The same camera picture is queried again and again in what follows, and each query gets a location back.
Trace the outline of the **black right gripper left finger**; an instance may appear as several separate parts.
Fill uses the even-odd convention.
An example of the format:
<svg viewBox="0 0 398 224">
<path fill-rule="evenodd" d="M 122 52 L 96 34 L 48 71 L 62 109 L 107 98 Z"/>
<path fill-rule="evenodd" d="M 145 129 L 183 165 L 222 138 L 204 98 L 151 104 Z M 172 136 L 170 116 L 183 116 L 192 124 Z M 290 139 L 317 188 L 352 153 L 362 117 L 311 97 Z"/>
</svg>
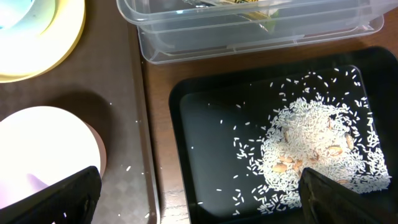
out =
<svg viewBox="0 0 398 224">
<path fill-rule="evenodd" d="M 90 224 L 100 197 L 98 169 L 89 166 L 1 209 L 1 223 Z"/>
</svg>

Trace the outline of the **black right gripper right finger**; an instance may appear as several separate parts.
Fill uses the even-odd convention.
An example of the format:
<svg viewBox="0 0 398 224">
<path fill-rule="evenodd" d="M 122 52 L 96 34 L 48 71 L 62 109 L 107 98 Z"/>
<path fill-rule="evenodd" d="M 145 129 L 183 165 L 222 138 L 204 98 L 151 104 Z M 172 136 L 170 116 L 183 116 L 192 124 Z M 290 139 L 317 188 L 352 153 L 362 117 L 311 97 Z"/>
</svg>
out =
<svg viewBox="0 0 398 224">
<path fill-rule="evenodd" d="M 302 172 L 298 191 L 307 223 L 397 223 L 396 214 L 309 167 Z"/>
</svg>

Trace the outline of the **pile of rice and nuts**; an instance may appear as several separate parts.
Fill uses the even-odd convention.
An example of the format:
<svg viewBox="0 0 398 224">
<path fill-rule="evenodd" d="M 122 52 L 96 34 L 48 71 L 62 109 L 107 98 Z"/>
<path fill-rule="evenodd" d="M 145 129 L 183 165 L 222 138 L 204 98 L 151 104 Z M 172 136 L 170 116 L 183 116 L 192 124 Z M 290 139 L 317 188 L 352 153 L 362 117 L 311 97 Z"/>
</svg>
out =
<svg viewBox="0 0 398 224">
<path fill-rule="evenodd" d="M 360 194 L 389 187 L 368 98 L 354 95 L 360 86 L 352 68 L 332 77 L 308 72 L 276 86 L 282 104 L 266 116 L 263 133 L 233 138 L 234 157 L 261 179 L 248 194 L 232 194 L 233 215 L 247 198 L 261 215 L 301 207 L 298 186 L 306 167 Z"/>
</svg>

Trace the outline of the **yellow green snack wrapper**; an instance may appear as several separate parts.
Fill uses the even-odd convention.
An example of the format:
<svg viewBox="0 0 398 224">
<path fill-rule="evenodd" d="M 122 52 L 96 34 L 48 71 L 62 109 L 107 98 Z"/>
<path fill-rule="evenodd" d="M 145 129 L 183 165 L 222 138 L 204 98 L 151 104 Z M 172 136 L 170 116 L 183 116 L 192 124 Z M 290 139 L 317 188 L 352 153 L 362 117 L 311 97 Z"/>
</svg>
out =
<svg viewBox="0 0 398 224">
<path fill-rule="evenodd" d="M 282 1 L 263 1 L 263 0 L 183 0 L 183 2 L 195 6 L 196 8 L 207 8 L 213 6 L 234 6 L 234 9 L 242 9 L 238 13 L 248 21 L 258 21 L 258 26 L 268 33 L 274 32 L 276 21 L 279 17 L 279 9 L 276 5 Z"/>
</svg>

